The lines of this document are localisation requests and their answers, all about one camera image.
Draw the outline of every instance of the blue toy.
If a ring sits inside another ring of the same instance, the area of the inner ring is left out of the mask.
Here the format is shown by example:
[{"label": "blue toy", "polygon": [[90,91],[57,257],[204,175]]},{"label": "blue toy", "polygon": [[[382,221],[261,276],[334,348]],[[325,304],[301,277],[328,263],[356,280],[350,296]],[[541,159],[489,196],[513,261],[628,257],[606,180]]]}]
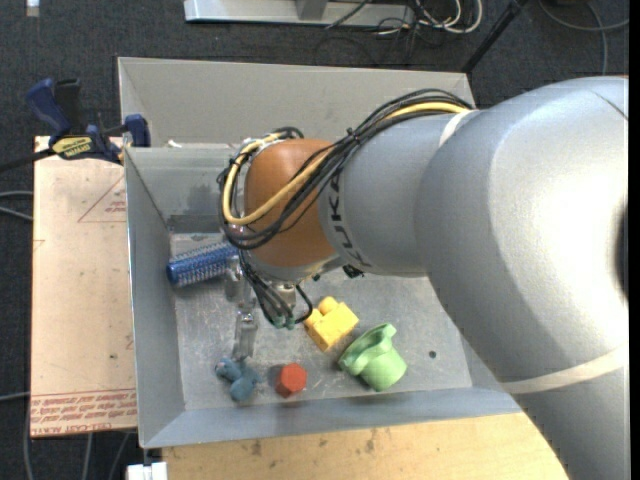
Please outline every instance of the blue toy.
[{"label": "blue toy", "polygon": [[244,361],[234,362],[227,357],[223,357],[215,367],[216,376],[231,382],[229,393],[236,402],[248,400],[256,387],[262,382],[260,375],[247,366]]}]

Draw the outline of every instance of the cardboard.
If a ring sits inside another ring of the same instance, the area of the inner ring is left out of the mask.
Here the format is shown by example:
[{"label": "cardboard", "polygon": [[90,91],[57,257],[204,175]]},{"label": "cardboard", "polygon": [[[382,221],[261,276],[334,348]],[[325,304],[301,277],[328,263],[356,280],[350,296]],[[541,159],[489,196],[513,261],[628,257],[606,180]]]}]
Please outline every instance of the cardboard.
[{"label": "cardboard", "polygon": [[125,205],[122,166],[34,166],[32,437],[137,425]]}]

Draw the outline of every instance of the green plastic object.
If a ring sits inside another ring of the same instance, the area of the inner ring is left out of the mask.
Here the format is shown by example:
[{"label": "green plastic object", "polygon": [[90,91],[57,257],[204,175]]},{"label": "green plastic object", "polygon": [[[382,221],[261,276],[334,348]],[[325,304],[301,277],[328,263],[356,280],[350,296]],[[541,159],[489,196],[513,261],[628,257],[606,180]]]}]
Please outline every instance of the green plastic object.
[{"label": "green plastic object", "polygon": [[367,331],[340,356],[340,368],[353,376],[359,375],[376,391],[393,386],[407,371],[407,363],[391,342],[396,332],[391,324]]}]

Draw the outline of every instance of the blue brush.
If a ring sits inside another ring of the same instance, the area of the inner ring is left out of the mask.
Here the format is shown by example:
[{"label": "blue brush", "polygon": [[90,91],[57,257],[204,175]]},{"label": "blue brush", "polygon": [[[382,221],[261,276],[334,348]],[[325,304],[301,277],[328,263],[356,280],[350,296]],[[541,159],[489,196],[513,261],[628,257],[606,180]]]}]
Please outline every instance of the blue brush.
[{"label": "blue brush", "polygon": [[224,274],[230,258],[238,249],[228,243],[198,247],[178,254],[167,264],[167,277],[172,285],[182,287]]}]

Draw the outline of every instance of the black carpet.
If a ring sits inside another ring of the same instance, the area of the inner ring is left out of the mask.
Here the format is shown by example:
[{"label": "black carpet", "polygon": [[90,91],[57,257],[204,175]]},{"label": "black carpet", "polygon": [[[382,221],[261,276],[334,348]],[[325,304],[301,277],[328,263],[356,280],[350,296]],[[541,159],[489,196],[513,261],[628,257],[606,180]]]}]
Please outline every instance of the black carpet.
[{"label": "black carpet", "polygon": [[[85,109],[107,126],[118,123],[119,56],[233,60],[383,69],[460,71],[511,0],[483,0],[482,25],[468,35],[425,30],[413,43],[375,37],[348,27],[186,24],[184,0],[41,0],[40,17],[27,18],[25,0],[0,0],[0,164],[27,155],[35,135],[50,130],[30,114],[26,91],[38,80],[80,78]],[[547,3],[555,15],[584,27],[597,25],[584,3]],[[596,0],[607,24],[628,17],[629,0]],[[477,65],[471,76],[476,103],[494,105],[550,82],[596,75],[603,38],[549,19],[532,0]],[[629,28],[606,34],[606,71],[628,74]],[[32,190],[33,169],[0,173],[0,192]],[[28,198],[0,206],[31,212]],[[0,214],[0,396],[29,389],[31,226]],[[0,402],[0,478],[24,478],[22,433],[26,400]],[[90,479],[107,478],[123,434],[97,434]],[[130,438],[122,464],[142,458]],[[77,479],[85,437],[32,444],[36,478]]]}]

